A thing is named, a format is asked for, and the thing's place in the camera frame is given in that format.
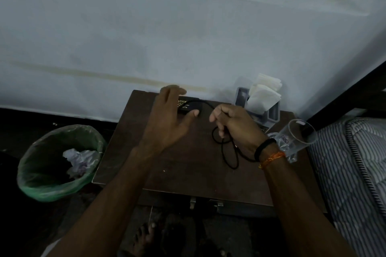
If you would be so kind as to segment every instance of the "tissue holder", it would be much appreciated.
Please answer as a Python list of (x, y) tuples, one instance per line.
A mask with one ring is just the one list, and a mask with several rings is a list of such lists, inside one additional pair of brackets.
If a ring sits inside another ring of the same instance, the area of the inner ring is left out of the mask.
[[(233, 104), (244, 108), (249, 98), (248, 92), (249, 89), (238, 87)], [(247, 112), (252, 117), (252, 119), (258, 123), (260, 129), (266, 133), (271, 127), (273, 127), (273, 125), (280, 121), (280, 102), (277, 102), (272, 108), (264, 112), (262, 115), (250, 112), (248, 110)]]

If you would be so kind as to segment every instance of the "mattress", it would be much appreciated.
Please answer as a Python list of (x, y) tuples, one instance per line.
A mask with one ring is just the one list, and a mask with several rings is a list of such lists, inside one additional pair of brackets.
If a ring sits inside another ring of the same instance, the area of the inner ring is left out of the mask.
[(336, 229), (359, 256), (386, 256), (386, 120), (342, 120), (318, 135), (308, 151)]

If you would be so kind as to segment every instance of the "forearm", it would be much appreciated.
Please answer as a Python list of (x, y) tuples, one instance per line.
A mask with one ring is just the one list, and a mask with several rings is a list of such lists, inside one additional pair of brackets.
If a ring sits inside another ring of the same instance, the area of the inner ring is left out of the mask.
[(264, 170), (274, 207), (295, 256), (356, 256), (325, 218), (285, 158)]
[(153, 158), (146, 147), (133, 149), (117, 176), (48, 256), (114, 256)]

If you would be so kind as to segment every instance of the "hand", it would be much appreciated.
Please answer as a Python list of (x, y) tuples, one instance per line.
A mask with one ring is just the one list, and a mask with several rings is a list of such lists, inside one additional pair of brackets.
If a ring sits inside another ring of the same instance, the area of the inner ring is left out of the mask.
[(161, 89), (154, 101), (140, 146), (145, 145), (152, 152), (161, 153), (188, 132), (199, 110), (190, 111), (181, 123), (177, 123), (178, 97), (184, 94), (186, 90), (178, 85)]
[(268, 139), (247, 111), (239, 106), (219, 104), (210, 114), (209, 121), (216, 121), (221, 138), (225, 136), (226, 126), (232, 137), (251, 152)]

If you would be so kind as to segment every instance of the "trash bin liner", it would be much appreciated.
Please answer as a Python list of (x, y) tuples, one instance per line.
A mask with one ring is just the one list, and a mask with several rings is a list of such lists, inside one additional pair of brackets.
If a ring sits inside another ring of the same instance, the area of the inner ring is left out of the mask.
[[(63, 157), (63, 152), (71, 148), (79, 152), (99, 152), (99, 159), (92, 168), (76, 180), (67, 174), (71, 163)], [(58, 200), (91, 182), (105, 148), (106, 141), (91, 126), (70, 125), (55, 129), (28, 148), (19, 162), (17, 184), (26, 195), (38, 201)]]

